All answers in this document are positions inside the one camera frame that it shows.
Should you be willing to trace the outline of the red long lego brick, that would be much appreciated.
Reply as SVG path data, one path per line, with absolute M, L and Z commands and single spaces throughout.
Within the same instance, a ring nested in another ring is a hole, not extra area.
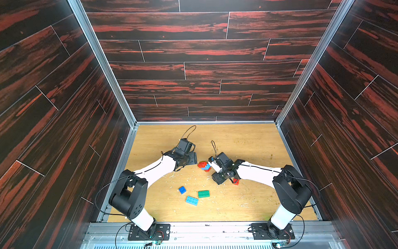
M 201 161 L 198 163 L 199 168 L 204 168 L 206 166 L 207 162 L 206 161 Z

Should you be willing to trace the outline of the light blue long lego brick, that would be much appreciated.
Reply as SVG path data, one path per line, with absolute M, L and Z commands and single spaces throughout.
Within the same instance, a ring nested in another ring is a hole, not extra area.
M 211 166 L 209 164 L 207 164 L 206 167 L 203 168 L 203 170 L 206 172 L 210 171 L 210 169 L 211 169 Z

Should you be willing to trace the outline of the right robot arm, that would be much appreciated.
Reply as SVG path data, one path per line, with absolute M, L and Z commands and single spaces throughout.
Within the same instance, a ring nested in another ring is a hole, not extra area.
M 215 170 L 212 179 L 218 184 L 227 179 L 251 180 L 275 189 L 280 206 L 268 222 L 268 230 L 285 230 L 290 221 L 301 214 L 313 192 L 300 173 L 290 165 L 283 168 L 264 167 L 238 159 L 232 161 L 225 153 L 210 157 Z

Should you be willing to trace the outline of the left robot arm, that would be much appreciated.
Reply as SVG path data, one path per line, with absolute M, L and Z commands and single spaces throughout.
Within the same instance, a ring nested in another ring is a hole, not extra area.
M 144 208 L 147 190 L 166 174 L 197 164 L 194 150 L 195 145 L 183 138 L 176 147 L 163 153 L 154 163 L 136 172 L 124 170 L 113 188 L 109 204 L 147 236 L 152 237 L 157 221 Z

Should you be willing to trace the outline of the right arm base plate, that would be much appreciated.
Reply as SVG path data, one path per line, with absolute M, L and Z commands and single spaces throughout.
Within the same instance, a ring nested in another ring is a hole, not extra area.
M 292 240 L 295 235 L 291 224 L 289 223 L 284 229 L 279 229 L 271 222 L 252 223 L 248 231 L 252 233 L 255 240 Z

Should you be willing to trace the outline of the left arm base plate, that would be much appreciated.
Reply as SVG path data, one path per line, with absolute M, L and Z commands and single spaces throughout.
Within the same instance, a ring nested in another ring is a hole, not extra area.
M 170 239 L 171 225 L 165 223 L 152 224 L 148 231 L 144 231 L 137 225 L 131 225 L 129 241 L 168 241 Z

